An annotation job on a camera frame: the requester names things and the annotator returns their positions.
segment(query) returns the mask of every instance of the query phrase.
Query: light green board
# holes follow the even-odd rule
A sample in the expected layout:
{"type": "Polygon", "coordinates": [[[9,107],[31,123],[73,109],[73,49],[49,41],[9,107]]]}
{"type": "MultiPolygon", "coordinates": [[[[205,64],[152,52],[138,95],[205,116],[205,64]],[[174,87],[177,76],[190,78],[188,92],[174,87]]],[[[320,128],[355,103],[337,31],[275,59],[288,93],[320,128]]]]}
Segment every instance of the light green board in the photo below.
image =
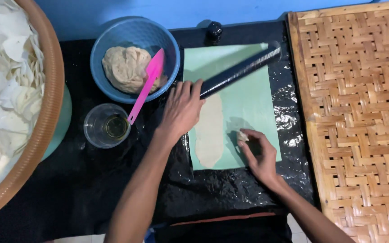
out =
{"type": "MultiPolygon", "coordinates": [[[[207,80],[267,48],[267,44],[228,45],[184,49],[184,80],[207,80]]],[[[271,97],[268,67],[263,67],[219,92],[223,108],[224,151],[212,169],[245,167],[236,144],[236,131],[251,128],[263,132],[277,149],[281,161],[277,126],[271,97]]],[[[195,153],[196,131],[188,132],[193,170],[208,169],[195,153]]]]}

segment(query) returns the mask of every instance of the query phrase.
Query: black rolling pin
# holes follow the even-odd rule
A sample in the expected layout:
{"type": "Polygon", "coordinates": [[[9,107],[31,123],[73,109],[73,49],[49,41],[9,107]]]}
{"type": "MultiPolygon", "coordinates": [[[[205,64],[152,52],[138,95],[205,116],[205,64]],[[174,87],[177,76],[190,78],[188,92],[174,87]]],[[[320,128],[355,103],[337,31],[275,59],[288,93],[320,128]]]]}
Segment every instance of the black rolling pin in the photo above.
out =
{"type": "Polygon", "coordinates": [[[268,63],[278,61],[281,57],[279,45],[269,46],[266,50],[259,52],[250,58],[224,70],[214,77],[205,80],[201,87],[201,99],[206,99],[223,88],[233,84],[235,81],[245,77],[268,63]]]}

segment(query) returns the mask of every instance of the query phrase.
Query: woven bamboo tray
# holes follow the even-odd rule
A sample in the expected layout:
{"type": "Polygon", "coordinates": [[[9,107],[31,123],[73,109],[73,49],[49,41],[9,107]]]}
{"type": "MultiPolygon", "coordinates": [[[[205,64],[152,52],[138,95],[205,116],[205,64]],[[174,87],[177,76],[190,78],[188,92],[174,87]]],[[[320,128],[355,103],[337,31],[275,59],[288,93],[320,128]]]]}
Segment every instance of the woven bamboo tray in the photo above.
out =
{"type": "Polygon", "coordinates": [[[322,212],[389,242],[389,2],[288,17],[322,212]]]}

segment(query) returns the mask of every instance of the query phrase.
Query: dough ball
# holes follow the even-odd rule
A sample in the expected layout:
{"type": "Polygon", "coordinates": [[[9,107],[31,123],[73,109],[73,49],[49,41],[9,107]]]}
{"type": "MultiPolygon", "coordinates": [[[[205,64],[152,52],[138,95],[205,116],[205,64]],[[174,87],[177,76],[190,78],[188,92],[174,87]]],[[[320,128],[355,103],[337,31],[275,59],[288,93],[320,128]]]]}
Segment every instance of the dough ball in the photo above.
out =
{"type": "Polygon", "coordinates": [[[242,131],[237,131],[236,132],[236,139],[238,141],[243,141],[243,142],[246,142],[249,140],[249,137],[247,136],[247,134],[243,133],[242,131]]]}
{"type": "MultiPolygon", "coordinates": [[[[115,88],[126,93],[139,94],[148,79],[146,68],[149,61],[151,55],[142,48],[117,46],[106,51],[102,64],[106,77],[115,88]]],[[[154,81],[149,93],[154,93],[167,80],[167,76],[162,74],[154,81]]]]}

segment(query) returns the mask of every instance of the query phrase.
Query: table surface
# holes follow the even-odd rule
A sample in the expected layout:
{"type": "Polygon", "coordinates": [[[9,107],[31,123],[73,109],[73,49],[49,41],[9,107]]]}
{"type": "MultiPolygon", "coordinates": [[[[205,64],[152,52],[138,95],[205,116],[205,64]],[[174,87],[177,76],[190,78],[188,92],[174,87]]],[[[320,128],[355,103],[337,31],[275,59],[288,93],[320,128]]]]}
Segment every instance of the table surface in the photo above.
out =
{"type": "MultiPolygon", "coordinates": [[[[284,48],[278,63],[269,65],[273,104],[283,161],[277,171],[309,202],[313,187],[300,123],[299,104],[284,22],[225,27],[219,45],[271,43],[284,48]]],[[[203,47],[205,29],[172,31],[181,49],[203,47]]],[[[98,149],[83,133],[86,114],[111,102],[95,85],[89,69],[94,40],[61,42],[66,84],[73,102],[68,132],[57,150],[0,210],[0,242],[43,242],[76,235],[102,234],[125,185],[139,164],[158,125],[166,93],[146,103],[121,145],[98,149]]],[[[126,111],[131,106],[122,105],[126,111]]],[[[258,212],[286,213],[283,205],[259,185],[247,168],[193,172],[184,136],[171,152],[159,187],[154,224],[178,223],[258,212]]]]}

